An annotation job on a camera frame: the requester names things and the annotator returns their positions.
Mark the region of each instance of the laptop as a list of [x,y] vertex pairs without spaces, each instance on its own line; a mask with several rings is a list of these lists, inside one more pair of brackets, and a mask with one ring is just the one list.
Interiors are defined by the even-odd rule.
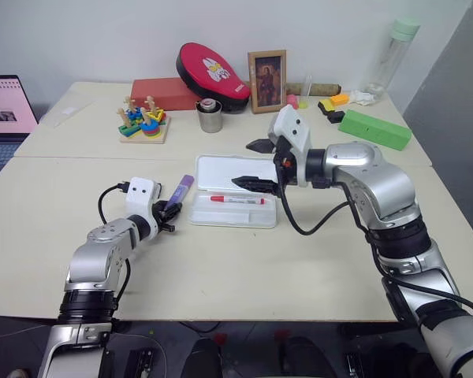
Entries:
[[0,171],[37,125],[16,75],[0,75]]

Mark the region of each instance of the framed picture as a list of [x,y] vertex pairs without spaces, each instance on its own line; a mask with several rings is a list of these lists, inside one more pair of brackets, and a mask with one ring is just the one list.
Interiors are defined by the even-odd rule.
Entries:
[[285,50],[248,53],[253,113],[285,106]]

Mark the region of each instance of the purple marker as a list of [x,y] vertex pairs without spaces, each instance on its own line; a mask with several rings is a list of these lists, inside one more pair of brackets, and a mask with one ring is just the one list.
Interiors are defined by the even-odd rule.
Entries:
[[172,194],[172,197],[170,197],[170,199],[166,203],[165,209],[168,209],[174,203],[182,202],[194,181],[195,178],[193,176],[184,175],[180,183],[177,185],[177,189],[175,189],[175,192]]

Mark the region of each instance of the white table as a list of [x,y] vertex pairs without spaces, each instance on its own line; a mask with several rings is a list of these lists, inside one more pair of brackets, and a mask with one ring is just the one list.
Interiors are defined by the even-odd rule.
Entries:
[[[60,112],[73,105],[77,94],[94,100],[56,128],[40,123],[16,151],[21,157],[56,158],[122,158],[193,160],[201,154],[250,154],[245,146],[255,139],[266,138],[270,122],[276,113],[255,115],[249,106],[242,114],[224,114],[223,129],[215,134],[203,132],[195,110],[167,112],[172,121],[165,144],[120,143],[117,127],[121,119],[116,114],[124,106],[123,99],[131,92],[131,84],[75,83],[52,111]],[[357,137],[338,131],[317,107],[319,98],[310,98],[310,106],[299,111],[310,125],[314,148],[346,143]],[[375,106],[342,106],[407,127],[389,98]],[[399,166],[431,166],[423,148],[414,136],[403,151],[381,146],[385,158]]]
[[[423,217],[462,295],[473,301],[473,232],[430,167],[405,169]],[[15,157],[0,173],[0,315],[58,315],[70,258],[100,224],[99,194],[132,176],[164,184],[168,197],[194,159]],[[116,316],[126,320],[387,321],[394,316],[363,235],[348,209],[310,237],[280,206],[275,229],[188,223],[193,190],[174,234],[162,233],[132,258],[132,278]],[[301,224],[343,200],[341,192],[288,188]],[[125,195],[104,202],[122,217]]]

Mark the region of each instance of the white pen box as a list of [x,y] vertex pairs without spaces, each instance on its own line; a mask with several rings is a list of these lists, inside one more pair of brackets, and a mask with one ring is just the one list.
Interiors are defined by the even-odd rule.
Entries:
[[189,215],[191,223],[205,226],[275,227],[275,197],[238,187],[231,179],[240,176],[257,176],[277,181],[274,163],[269,159],[199,156],[196,159],[198,190]]

